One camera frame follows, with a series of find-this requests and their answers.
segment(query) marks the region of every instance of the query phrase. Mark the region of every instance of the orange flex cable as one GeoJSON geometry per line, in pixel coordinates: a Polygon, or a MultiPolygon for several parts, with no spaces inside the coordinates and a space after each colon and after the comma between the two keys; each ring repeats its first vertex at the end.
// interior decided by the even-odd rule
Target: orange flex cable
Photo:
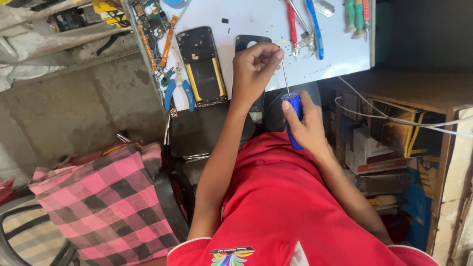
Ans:
{"type": "Polygon", "coordinates": [[[146,53],[148,54],[149,62],[151,63],[151,68],[153,72],[156,72],[158,71],[158,68],[156,67],[156,62],[154,61],[153,52],[151,51],[151,48],[149,47],[148,39],[146,38],[143,32],[143,26],[140,24],[138,24],[138,31],[140,32],[141,39],[143,40],[143,43],[145,45],[146,53]]]}
{"type": "Polygon", "coordinates": [[[171,28],[167,32],[167,39],[166,39],[166,45],[164,46],[164,51],[163,51],[163,56],[161,57],[161,62],[159,62],[159,65],[164,67],[166,65],[167,61],[167,56],[169,55],[169,49],[171,48],[171,39],[173,38],[174,30],[173,27],[176,25],[177,22],[177,16],[173,15],[173,18],[171,20],[171,28]]]}

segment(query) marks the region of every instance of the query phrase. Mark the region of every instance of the concrete floor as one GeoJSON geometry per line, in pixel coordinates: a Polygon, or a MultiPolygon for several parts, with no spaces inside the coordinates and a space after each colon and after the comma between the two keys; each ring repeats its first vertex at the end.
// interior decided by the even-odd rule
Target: concrete floor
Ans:
{"type": "Polygon", "coordinates": [[[165,115],[141,54],[0,93],[0,180],[25,184],[37,166],[115,141],[161,141],[165,115]]]}

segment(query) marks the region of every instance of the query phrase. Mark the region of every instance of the white cable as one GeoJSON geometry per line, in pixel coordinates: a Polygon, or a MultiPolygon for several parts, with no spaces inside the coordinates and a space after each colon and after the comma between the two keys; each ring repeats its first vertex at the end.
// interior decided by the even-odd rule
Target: white cable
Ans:
{"type": "Polygon", "coordinates": [[[407,124],[407,125],[415,125],[415,126],[424,126],[424,127],[427,127],[427,126],[444,126],[444,125],[452,125],[452,124],[458,124],[460,122],[464,122],[464,121],[467,121],[467,120],[470,120],[470,119],[473,119],[473,115],[472,116],[469,116],[469,117],[465,117],[465,118],[462,118],[462,119],[458,119],[458,120],[454,120],[454,121],[450,121],[450,122],[445,122],[445,123],[437,123],[437,124],[421,124],[421,123],[416,123],[416,122],[411,122],[411,121],[407,121],[407,120],[403,120],[403,119],[399,119],[399,118],[395,118],[395,117],[390,117],[388,115],[386,115],[385,113],[381,112],[379,109],[377,109],[376,107],[374,107],[368,100],[366,100],[357,90],[355,90],[354,87],[352,87],[348,82],[346,82],[342,77],[338,76],[339,79],[341,79],[345,84],[348,85],[348,87],[350,87],[363,101],[365,101],[369,106],[371,106],[374,110],[376,110],[377,112],[379,112],[381,115],[383,115],[386,119],[390,119],[390,120],[393,120],[393,121],[396,121],[396,122],[399,122],[401,124],[407,124]]]}
{"type": "Polygon", "coordinates": [[[346,110],[346,111],[348,111],[348,112],[355,113],[355,114],[357,114],[357,115],[367,116],[367,117],[389,119],[389,120],[398,122],[398,123],[400,123],[400,124],[406,124],[406,125],[412,125],[412,126],[420,126],[420,127],[425,127],[425,128],[437,130],[437,131],[444,132],[444,133],[448,133],[448,134],[460,135],[460,136],[466,136],[466,137],[471,137],[471,138],[473,138],[473,135],[472,135],[472,134],[465,134],[465,133],[459,133],[459,132],[450,131],[450,130],[445,130],[445,129],[441,129],[441,128],[436,128],[436,126],[444,126],[444,125],[458,124],[458,123],[460,123],[460,122],[464,122],[464,121],[473,119],[473,116],[465,117],[465,118],[458,119],[458,120],[454,120],[454,121],[450,121],[450,122],[438,123],[438,124],[421,124],[421,123],[411,122],[411,121],[407,121],[407,120],[403,120],[403,119],[399,119],[399,118],[395,118],[395,117],[390,117],[390,116],[386,115],[385,113],[381,112],[381,111],[380,111],[379,109],[377,109],[376,107],[374,107],[374,106],[373,106],[368,100],[366,100],[357,90],[355,90],[354,87],[352,87],[348,82],[346,82],[344,79],[342,79],[342,77],[338,76],[338,78],[339,78],[340,80],[342,80],[345,84],[347,84],[348,87],[350,87],[363,101],[365,101],[369,106],[371,106],[374,110],[376,110],[377,112],[379,112],[379,113],[382,114],[383,116],[378,116],[378,115],[365,115],[365,114],[362,114],[362,113],[358,113],[358,112],[349,110],[349,109],[347,109],[347,108],[341,106],[341,105],[337,102],[337,100],[340,99],[340,98],[342,98],[342,96],[339,96],[339,97],[335,98],[335,104],[338,105],[338,106],[340,106],[341,108],[343,108],[344,110],[346,110]]]}
{"type": "MultiPolygon", "coordinates": [[[[362,115],[362,116],[367,116],[367,117],[374,117],[374,118],[381,118],[381,119],[388,119],[387,117],[384,117],[384,116],[378,116],[378,115],[365,115],[365,114],[362,114],[362,113],[358,113],[358,112],[355,112],[355,111],[352,111],[352,110],[349,110],[343,106],[341,106],[337,100],[338,99],[341,99],[342,97],[339,96],[337,98],[335,98],[335,103],[340,106],[342,109],[344,110],[347,110],[348,112],[351,112],[351,113],[354,113],[354,114],[357,114],[357,115],[362,115]]],[[[450,130],[446,130],[446,129],[441,129],[441,128],[436,128],[436,127],[433,127],[433,126],[427,126],[427,125],[422,125],[421,127],[425,127],[425,128],[429,128],[429,129],[433,129],[433,130],[437,130],[437,131],[440,131],[440,132],[444,132],[444,133],[448,133],[448,134],[453,134],[453,135],[460,135],[460,136],[465,136],[465,137],[470,137],[470,138],[473,138],[473,135],[471,134],[465,134],[465,133],[460,133],[460,132],[455,132],[455,131],[450,131],[450,130]]]]}

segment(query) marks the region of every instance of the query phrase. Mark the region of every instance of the checkered cloth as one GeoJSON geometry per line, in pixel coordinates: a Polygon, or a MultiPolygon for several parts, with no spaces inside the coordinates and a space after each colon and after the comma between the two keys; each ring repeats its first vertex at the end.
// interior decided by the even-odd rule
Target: checkered cloth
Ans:
{"type": "Polygon", "coordinates": [[[128,145],[85,165],[38,168],[29,186],[87,263],[132,266],[178,244],[153,186],[160,167],[159,145],[128,145]]]}

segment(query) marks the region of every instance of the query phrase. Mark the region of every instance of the person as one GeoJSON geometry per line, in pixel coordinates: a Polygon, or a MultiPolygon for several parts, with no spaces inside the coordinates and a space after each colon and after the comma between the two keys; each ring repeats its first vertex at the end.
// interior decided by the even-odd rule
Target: person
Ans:
{"type": "Polygon", "coordinates": [[[287,101],[279,107],[303,150],[292,149],[285,132],[262,133],[239,149],[248,111],[283,57],[272,43],[236,54],[231,105],[197,186],[188,241],[169,252],[167,264],[437,265],[393,245],[335,159],[322,110],[306,91],[298,92],[302,121],[287,101]]]}

